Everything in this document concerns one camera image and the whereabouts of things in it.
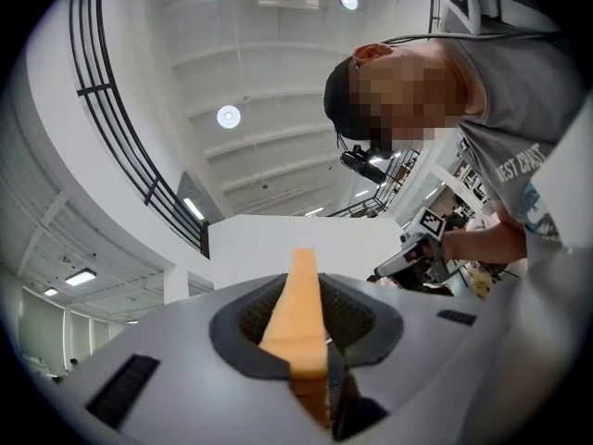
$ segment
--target ceiling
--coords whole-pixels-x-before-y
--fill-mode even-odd
[[[365,42],[393,34],[397,0],[339,0],[319,10],[258,0],[155,0],[153,21],[206,157],[234,213],[298,215],[347,203],[358,177],[342,168],[322,95],[334,66]],[[375,17],[374,8],[392,8]],[[219,108],[241,122],[223,129]]]
[[[0,127],[0,262],[27,288],[53,287],[52,299],[105,319],[137,318],[162,305],[162,271],[111,242],[72,205],[33,154],[7,91]],[[95,280],[65,282],[85,267]],[[193,295],[204,291],[190,285]]]

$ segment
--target black slot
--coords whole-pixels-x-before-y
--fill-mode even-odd
[[[467,326],[472,326],[475,322],[475,315],[463,313],[462,311],[443,310],[436,314],[439,318],[444,318],[450,322],[461,323]]]
[[[134,354],[104,385],[86,410],[104,424],[118,428],[160,361]]]

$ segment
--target metal beam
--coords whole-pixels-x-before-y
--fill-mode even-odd
[[[54,198],[47,210],[45,210],[44,216],[37,224],[37,227],[35,228],[35,231],[33,232],[31,238],[29,239],[29,243],[25,248],[22,258],[20,259],[20,266],[19,270],[17,271],[17,277],[20,277],[22,275],[22,272],[25,269],[27,262],[31,257],[31,254],[35,250],[35,247],[37,247],[39,239],[41,239],[41,236],[44,234],[45,229],[47,229],[49,224],[56,217],[56,214],[64,207],[66,201],[68,201],[68,195],[64,190],[62,190],[57,194],[57,196]]]
[[[301,197],[313,191],[319,191],[320,189],[327,188],[333,185],[335,185],[335,183],[311,184],[309,186],[298,188],[287,193],[282,193],[281,195],[278,195],[276,197],[267,197],[265,199],[262,199],[261,201],[235,210],[235,214],[248,214],[253,211],[265,210],[266,208],[270,208],[271,206],[284,203],[288,199],[292,199],[294,197]]]
[[[287,163],[286,165],[272,168],[270,170],[266,170],[264,172],[252,174],[249,176],[244,176],[242,178],[237,178],[236,180],[232,180],[231,182],[224,184],[222,186],[222,192],[228,193],[229,191],[233,191],[237,188],[242,188],[243,186],[249,186],[250,184],[254,184],[259,182],[260,180],[267,180],[270,178],[274,178],[276,176],[281,176],[283,174],[288,174],[292,172],[297,172],[299,170],[305,170],[310,167],[314,167],[317,165],[324,165],[327,163],[331,163],[332,161],[336,161],[340,159],[339,153],[330,153],[324,155],[323,157],[318,157],[316,159],[303,159],[301,161],[296,161],[294,163]]]
[[[335,199],[328,198],[328,199],[325,199],[324,201],[322,201],[321,203],[315,203],[314,205],[307,206],[304,209],[293,211],[289,214],[289,216],[300,216],[301,214],[306,214],[307,212],[311,212],[313,210],[318,210],[319,208],[327,208],[332,203],[335,203]]]
[[[222,106],[237,106],[239,104],[245,104],[247,101],[276,99],[279,97],[290,97],[295,95],[323,95],[322,87],[295,87],[284,89],[283,91],[271,90],[271,91],[259,91],[251,94],[241,94],[226,96],[220,99],[208,101],[205,104],[193,106],[186,110],[188,118],[192,119],[198,115],[218,110]]]
[[[99,290],[94,293],[80,295],[79,297],[72,299],[72,305],[79,305],[89,301],[99,301],[111,299],[114,297],[122,297],[124,295],[129,295],[136,292],[143,293],[148,297],[162,301],[162,295],[159,295],[158,293],[151,290],[152,288],[157,288],[160,286],[163,286],[163,274],[156,273],[150,277],[134,280],[133,282],[129,282],[127,284],[121,284],[110,288],[104,288],[103,290]]]
[[[306,51],[319,51],[323,53],[331,53],[334,55],[344,55],[345,52],[341,51],[337,46],[328,46],[326,44],[315,44],[315,43],[302,43],[302,42],[288,42],[288,41],[266,41],[266,42],[254,42],[254,43],[243,43],[239,46],[235,44],[224,44],[215,48],[209,48],[206,50],[195,51],[182,57],[175,58],[170,66],[175,69],[184,64],[197,61],[206,57],[213,57],[224,53],[232,53],[240,49],[241,51],[257,51],[260,49],[303,49]]]
[[[233,140],[226,144],[220,144],[213,146],[207,150],[204,150],[204,155],[207,159],[215,159],[221,155],[232,153],[236,150],[246,148],[253,145],[263,145],[269,142],[276,142],[278,140],[284,140],[286,138],[299,137],[302,135],[319,134],[322,132],[333,132],[334,126],[331,123],[316,123],[308,125],[299,125],[298,127],[292,127],[287,130],[277,130],[266,133],[259,133],[257,135],[242,138],[241,140]]]

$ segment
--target black cap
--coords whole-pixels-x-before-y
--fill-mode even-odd
[[[350,103],[348,67],[352,57],[338,64],[327,78],[323,107],[325,115],[334,123],[335,130],[350,140],[369,140],[368,122],[360,113],[361,106]]]

